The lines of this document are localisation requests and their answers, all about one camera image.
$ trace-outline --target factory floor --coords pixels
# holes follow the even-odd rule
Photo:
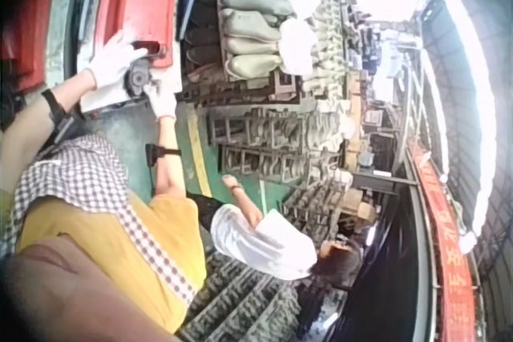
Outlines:
[[[182,151],[185,184],[188,191],[213,196],[231,203],[232,197],[224,187],[218,170],[217,148],[208,143],[207,109],[195,110],[192,105],[181,103],[176,110],[176,136]],[[151,199],[151,177],[146,166],[144,144],[155,143],[158,127],[151,108],[145,103],[123,107],[100,115],[91,121],[93,131],[102,131],[114,143],[119,156],[127,165],[130,188],[142,200]],[[248,196],[263,211],[278,208],[290,192],[289,187],[239,178]],[[211,245],[204,231],[204,246]]]

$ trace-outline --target yellow floor line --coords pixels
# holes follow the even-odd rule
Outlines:
[[[264,215],[267,214],[267,200],[265,199],[265,182],[260,179],[260,199],[262,202],[262,211],[264,212]]]
[[[189,138],[191,140],[192,157],[196,167],[196,175],[200,184],[201,194],[212,197],[210,183],[208,183],[207,169],[203,158],[203,150],[201,149],[200,131],[198,130],[198,115],[193,105],[187,106],[187,127]]]

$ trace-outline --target white shirt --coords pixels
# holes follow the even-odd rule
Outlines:
[[[251,231],[240,209],[225,204],[214,215],[210,233],[218,252],[281,280],[305,278],[317,262],[313,241],[276,210]]]

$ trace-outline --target gloved hand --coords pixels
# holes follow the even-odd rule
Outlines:
[[[147,49],[134,49],[135,35],[118,31],[91,60],[87,69],[96,80],[96,88],[118,82],[135,60],[147,55]]]
[[[163,116],[176,118],[176,96],[171,87],[147,84],[143,90],[150,99],[151,108],[157,120]]]

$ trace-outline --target red banner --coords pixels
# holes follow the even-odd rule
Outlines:
[[[426,153],[410,146],[420,175],[429,213],[436,226],[436,237],[442,259],[442,341],[475,342],[475,304],[471,272],[467,258],[458,245],[458,227],[442,184],[430,160],[423,162]]]

